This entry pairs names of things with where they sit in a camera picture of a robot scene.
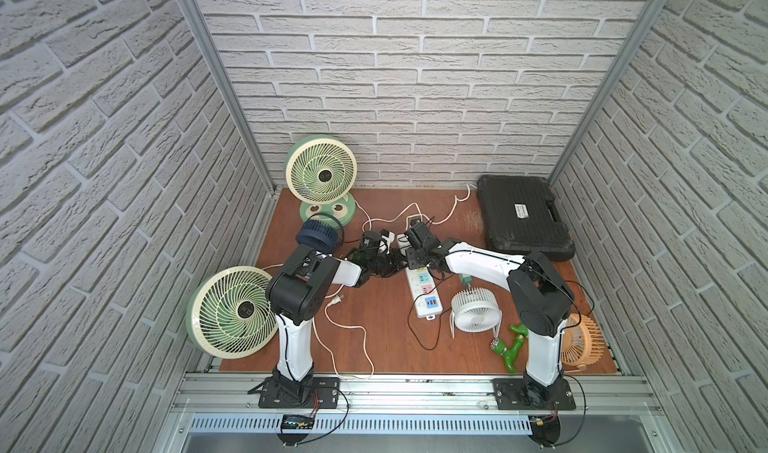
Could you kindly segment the white power strip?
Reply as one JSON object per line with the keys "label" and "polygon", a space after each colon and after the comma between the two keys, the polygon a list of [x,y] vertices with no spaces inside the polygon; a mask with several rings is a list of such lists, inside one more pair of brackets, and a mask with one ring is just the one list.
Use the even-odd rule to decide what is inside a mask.
{"label": "white power strip", "polygon": [[404,257],[404,271],[411,295],[409,316],[433,321],[444,312],[434,278],[426,267],[412,266],[408,254],[412,248],[405,234],[396,236],[399,252]]}

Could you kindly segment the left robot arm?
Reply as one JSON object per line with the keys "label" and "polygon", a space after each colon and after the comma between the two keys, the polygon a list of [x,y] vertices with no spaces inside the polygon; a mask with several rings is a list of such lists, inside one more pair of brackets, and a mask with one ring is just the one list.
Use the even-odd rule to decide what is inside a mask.
{"label": "left robot arm", "polygon": [[277,381],[295,392],[311,381],[312,321],[333,285],[359,288],[372,277],[388,278],[406,266],[406,255],[397,249],[360,247],[339,259],[298,246],[266,289],[280,339],[280,359],[274,373]]}

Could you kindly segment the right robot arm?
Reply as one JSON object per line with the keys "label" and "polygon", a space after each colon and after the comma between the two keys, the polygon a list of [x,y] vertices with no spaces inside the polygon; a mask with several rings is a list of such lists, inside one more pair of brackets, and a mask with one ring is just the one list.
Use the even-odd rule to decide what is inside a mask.
{"label": "right robot arm", "polygon": [[420,220],[405,232],[406,258],[417,267],[465,274],[506,289],[518,318],[528,329],[528,360],[523,390],[548,399],[564,382],[561,351],[575,298],[552,262],[541,252],[509,255],[453,238],[440,240]]}

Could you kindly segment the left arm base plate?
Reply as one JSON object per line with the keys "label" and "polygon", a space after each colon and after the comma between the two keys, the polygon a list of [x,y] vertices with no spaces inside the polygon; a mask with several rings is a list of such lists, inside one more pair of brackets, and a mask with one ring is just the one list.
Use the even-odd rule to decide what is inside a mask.
{"label": "left arm base plate", "polygon": [[339,387],[337,377],[307,377],[294,382],[275,373],[261,385],[258,406],[262,409],[335,409]]}

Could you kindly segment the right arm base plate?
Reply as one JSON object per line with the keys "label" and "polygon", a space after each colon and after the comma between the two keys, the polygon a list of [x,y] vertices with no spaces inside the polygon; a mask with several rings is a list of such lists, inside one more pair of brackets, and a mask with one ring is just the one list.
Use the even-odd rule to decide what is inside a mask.
{"label": "right arm base plate", "polygon": [[501,411],[575,411],[576,402],[568,382],[558,378],[541,386],[526,376],[491,381],[497,409]]}

